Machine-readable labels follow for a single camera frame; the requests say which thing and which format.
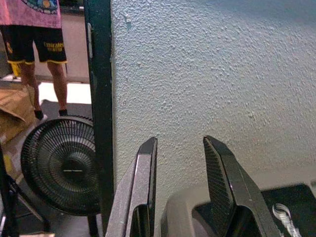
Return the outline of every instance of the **fan hub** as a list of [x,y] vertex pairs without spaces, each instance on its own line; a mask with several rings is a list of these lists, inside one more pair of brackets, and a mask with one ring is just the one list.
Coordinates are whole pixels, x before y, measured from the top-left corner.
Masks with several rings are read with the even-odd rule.
[[85,166],[75,158],[64,161],[61,169],[65,178],[69,181],[81,182],[84,180],[86,174]]

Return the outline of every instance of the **black sock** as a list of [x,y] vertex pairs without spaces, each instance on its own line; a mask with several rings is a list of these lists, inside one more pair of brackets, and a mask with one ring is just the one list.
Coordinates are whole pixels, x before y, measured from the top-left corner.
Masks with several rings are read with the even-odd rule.
[[68,115],[68,111],[67,110],[60,110],[59,111],[59,116],[67,116]]
[[43,114],[43,111],[42,111],[42,110],[34,110],[34,114],[35,114],[35,117],[36,117],[38,120],[42,120],[43,117],[44,117],[44,114]]

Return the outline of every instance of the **fan stand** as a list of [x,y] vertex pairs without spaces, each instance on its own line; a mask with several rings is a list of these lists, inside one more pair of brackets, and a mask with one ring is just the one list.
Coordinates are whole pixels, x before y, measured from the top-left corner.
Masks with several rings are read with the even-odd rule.
[[88,216],[88,224],[89,224],[90,236],[91,237],[99,237],[97,217],[96,216]]

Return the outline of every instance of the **yellow trim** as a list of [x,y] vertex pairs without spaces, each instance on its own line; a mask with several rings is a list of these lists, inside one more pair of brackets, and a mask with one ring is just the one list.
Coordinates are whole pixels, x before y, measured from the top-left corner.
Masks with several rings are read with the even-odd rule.
[[32,64],[34,64],[35,63],[35,61],[33,61],[33,62],[24,62],[26,65],[32,65]]
[[43,62],[40,62],[40,63],[56,63],[56,64],[62,64],[62,63],[67,63],[67,61],[54,61],[54,60],[50,60],[48,59],[47,61],[43,61]]
[[11,63],[11,64],[17,64],[17,63],[25,63],[25,60],[20,60],[20,61],[10,61],[8,60],[8,63]]

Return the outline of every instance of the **black shorts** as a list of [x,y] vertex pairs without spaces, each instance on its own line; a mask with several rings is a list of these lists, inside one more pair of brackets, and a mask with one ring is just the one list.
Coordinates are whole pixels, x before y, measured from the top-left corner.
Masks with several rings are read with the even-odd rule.
[[33,64],[33,42],[40,62],[67,62],[61,29],[16,25],[0,29],[9,63]]

